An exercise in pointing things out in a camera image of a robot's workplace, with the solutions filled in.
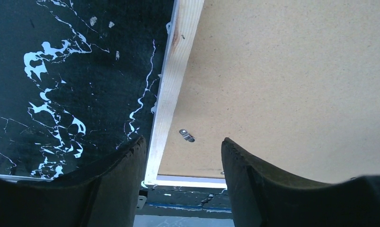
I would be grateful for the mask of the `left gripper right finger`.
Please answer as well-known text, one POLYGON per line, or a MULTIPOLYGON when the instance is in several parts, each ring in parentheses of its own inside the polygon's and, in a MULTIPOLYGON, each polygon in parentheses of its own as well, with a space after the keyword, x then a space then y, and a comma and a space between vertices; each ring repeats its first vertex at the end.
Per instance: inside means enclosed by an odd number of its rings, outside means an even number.
POLYGON ((229 138, 221 144, 237 227, 380 227, 380 175, 329 184, 280 169, 229 138))

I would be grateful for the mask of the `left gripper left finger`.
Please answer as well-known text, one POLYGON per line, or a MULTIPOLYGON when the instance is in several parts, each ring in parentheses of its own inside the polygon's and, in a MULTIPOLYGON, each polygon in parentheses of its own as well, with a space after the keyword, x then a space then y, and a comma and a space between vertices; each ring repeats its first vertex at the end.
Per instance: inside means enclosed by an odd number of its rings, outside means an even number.
POLYGON ((54 180, 0 179, 0 227, 131 227, 147 143, 129 145, 54 180))

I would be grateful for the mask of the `white wooden photo frame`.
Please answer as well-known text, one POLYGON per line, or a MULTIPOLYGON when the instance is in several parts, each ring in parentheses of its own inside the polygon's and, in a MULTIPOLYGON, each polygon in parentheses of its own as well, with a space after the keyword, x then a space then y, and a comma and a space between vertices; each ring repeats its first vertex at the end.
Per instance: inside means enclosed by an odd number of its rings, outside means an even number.
POLYGON ((225 188, 231 138, 295 175, 380 175, 380 0, 177 0, 145 183, 225 188))

